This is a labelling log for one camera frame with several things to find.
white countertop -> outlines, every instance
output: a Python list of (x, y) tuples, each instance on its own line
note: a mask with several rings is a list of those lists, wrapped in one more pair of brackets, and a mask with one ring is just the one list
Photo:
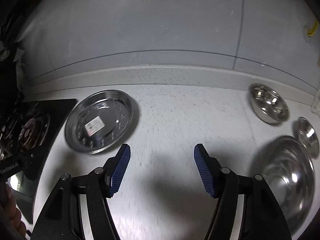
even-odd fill
[[(203, 143), (211, 156), (235, 173), (247, 175), (254, 155), (280, 135), (292, 135), (292, 122), (307, 118), (320, 134), (320, 118), (310, 106), (286, 100), (290, 118), (278, 127), (261, 121), (251, 110), (247, 92), (185, 85), (109, 85), (41, 93), (27, 100), (77, 98), (101, 90), (118, 89), (137, 103), (138, 122), (118, 147), (95, 155), (73, 152), (64, 139), (64, 127), (52, 146), (39, 182), (34, 220), (63, 173), (84, 175), (114, 156), (121, 143), (131, 147), (131, 159), (120, 190), (108, 200), (121, 240), (199, 240), (211, 221), (216, 200), (204, 190), (193, 149)], [(315, 197), (296, 240), (320, 206), (320, 159), (313, 161)], [(243, 197), (231, 239), (238, 238)], [(83, 224), (86, 239), (92, 239), (86, 203)]]

wall tile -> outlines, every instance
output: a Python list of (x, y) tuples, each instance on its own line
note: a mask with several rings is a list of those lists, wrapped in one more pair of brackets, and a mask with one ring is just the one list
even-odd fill
[(57, 75), (56, 71), (54, 70), (54, 71), (45, 73), (45, 74), (43, 74), (41, 76), (38, 76), (38, 77), (30, 80), (30, 85), (31, 86), (37, 86), (37, 85), (40, 85), (40, 84), (42, 84), (44, 82), (56, 79), (58, 77), (59, 76)]
[(23, 26), (18, 40), (21, 48), (25, 50), (21, 58), (25, 65), (21, 68), (30, 80), (54, 70), (35, 14), (32, 14)]
[(312, 26), (314, 20), (304, 0), (245, 0), (238, 56), (271, 65), (318, 87), (320, 31), (309, 42), (303, 34), (304, 26)]
[(273, 79), (275, 81), (291, 85), (311, 95), (314, 95), (317, 92), (314, 87), (290, 74), (264, 64), (253, 62), (251, 60), (237, 58), (235, 69), (247, 73), (254, 73), (263, 77)]
[(38, 22), (54, 68), (141, 50), (235, 55), (241, 0), (44, 0)]
[(143, 51), (116, 54), (85, 60), (55, 70), (58, 77), (103, 68), (130, 65), (197, 65), (229, 68), (233, 66), (234, 57), (213, 53), (194, 51)]

gas stove burner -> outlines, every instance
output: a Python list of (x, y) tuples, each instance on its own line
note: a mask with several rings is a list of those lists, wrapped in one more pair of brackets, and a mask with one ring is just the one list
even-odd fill
[(22, 127), (19, 134), (18, 142), (20, 152), (34, 148), (35, 146), (42, 145), (47, 135), (50, 125), (49, 114), (45, 116), (35, 115), (28, 120)]
[(4, 139), (11, 139), (12, 132), (17, 125), (17, 122), (21, 119), (20, 113), (17, 109), (13, 111), (13, 113), (8, 117), (4, 126), (2, 127), (2, 133), (4, 135)]
[(4, 160), (5, 158), (8, 158), (12, 156), (11, 154), (11, 148), (12, 148), (13, 142), (12, 141), (6, 141), (3, 139), (3, 134), (0, 134), (0, 161)]

blue gripper pad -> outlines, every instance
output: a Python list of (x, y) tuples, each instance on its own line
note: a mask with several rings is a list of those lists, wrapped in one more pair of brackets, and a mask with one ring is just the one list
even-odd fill
[(217, 159), (209, 156), (202, 144), (197, 144), (194, 149), (194, 158), (200, 173), (205, 191), (213, 198), (217, 198), (220, 191), (221, 166)]
[(117, 193), (120, 188), (124, 173), (130, 161), (130, 155), (130, 146), (123, 144), (106, 171), (106, 176), (110, 179), (110, 197), (112, 197), (114, 193)]

stainless steel plate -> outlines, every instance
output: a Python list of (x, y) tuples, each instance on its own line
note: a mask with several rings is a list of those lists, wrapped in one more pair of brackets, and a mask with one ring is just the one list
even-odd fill
[(307, 149), (313, 159), (319, 157), (319, 140), (316, 131), (304, 117), (298, 119), (297, 139)]
[(105, 90), (80, 102), (71, 112), (65, 137), (77, 152), (98, 153), (113, 145), (133, 120), (132, 99), (119, 90)]
[(315, 178), (311, 159), (297, 139), (282, 136), (271, 143), (259, 162), (257, 173), (271, 188), (293, 235), (313, 201)]
[(270, 87), (262, 84), (252, 84), (249, 92), (252, 109), (261, 120), (270, 124), (279, 124), (289, 118), (287, 104)]

